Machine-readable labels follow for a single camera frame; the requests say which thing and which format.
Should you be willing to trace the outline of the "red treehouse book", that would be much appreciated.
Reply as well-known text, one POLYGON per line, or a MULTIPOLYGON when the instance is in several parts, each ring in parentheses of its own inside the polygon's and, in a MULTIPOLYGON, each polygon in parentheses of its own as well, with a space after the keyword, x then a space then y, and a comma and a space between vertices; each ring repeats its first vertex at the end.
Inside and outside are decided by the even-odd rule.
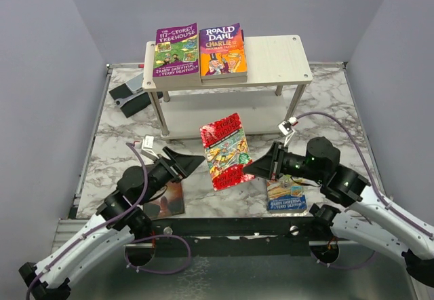
POLYGON ((199 129, 212 186, 215 191, 251 181, 243 169, 253 162, 238 113, 199 129))

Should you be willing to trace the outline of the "orange 39-storey treehouse book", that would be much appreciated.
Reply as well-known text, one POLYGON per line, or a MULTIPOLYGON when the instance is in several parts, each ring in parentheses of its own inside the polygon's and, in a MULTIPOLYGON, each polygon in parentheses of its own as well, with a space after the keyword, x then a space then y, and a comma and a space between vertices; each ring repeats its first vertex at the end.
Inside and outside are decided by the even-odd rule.
POLYGON ((154 78, 153 82, 157 88, 167 90, 186 90, 187 88, 195 88, 202 85, 200 77, 198 79, 194 77, 187 77, 186 79, 181 77, 160 77, 154 78))

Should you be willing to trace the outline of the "purple treehouse book front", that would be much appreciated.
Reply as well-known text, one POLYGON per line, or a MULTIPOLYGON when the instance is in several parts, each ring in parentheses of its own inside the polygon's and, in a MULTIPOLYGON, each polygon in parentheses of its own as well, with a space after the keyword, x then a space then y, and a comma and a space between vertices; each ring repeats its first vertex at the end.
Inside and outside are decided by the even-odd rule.
POLYGON ((206 75, 201 78, 203 85, 217 85, 228 83, 245 83, 248 81, 247 75, 232 76, 232 75, 206 75))

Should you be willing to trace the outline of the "purple treehouse book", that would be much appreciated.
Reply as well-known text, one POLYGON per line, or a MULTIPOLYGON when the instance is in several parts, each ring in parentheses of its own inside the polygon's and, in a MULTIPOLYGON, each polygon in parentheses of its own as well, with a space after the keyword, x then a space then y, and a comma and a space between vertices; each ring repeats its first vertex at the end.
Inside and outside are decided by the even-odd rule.
POLYGON ((160 77, 201 78, 198 32, 196 23, 157 30, 153 79, 160 77))
POLYGON ((206 75, 201 78, 203 85, 217 85, 228 83, 245 83, 248 81, 247 75, 232 76, 232 75, 206 75))

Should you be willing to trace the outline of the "roald dahl charlie book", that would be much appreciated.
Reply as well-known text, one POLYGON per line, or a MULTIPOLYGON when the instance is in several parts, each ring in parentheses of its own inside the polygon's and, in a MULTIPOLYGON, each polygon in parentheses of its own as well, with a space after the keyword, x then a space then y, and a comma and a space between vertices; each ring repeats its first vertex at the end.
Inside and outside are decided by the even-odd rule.
POLYGON ((240 23, 201 29, 199 51, 201 78, 206 75, 248 76, 240 23))

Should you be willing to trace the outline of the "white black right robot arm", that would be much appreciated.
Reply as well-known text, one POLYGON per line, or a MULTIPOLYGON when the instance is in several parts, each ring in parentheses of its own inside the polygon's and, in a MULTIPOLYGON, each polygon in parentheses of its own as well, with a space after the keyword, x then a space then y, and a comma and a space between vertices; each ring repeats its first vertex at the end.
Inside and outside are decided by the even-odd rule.
POLYGON ((304 156, 286 151, 281 142, 247 165, 243 172, 267 180, 283 175, 319 184, 330 201, 363 215, 359 221, 334 206, 313 204, 313 235, 355 241, 400 263, 415 280, 433 286, 433 226, 376 195, 358 172, 340 164, 340 151, 325 137, 311 139, 304 156))

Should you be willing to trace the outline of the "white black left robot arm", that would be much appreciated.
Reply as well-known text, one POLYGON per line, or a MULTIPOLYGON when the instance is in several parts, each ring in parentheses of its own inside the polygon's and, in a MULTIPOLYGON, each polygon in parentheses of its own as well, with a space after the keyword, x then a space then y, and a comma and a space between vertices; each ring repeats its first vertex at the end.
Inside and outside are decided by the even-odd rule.
POLYGON ((179 183, 204 162, 202 155, 184 155, 163 148, 146 167, 143 158, 127 168, 115 190, 95 214, 59 249, 37 263, 25 263, 19 273, 26 299, 67 299, 74 282, 118 248, 158 238, 141 206, 168 183, 179 183))

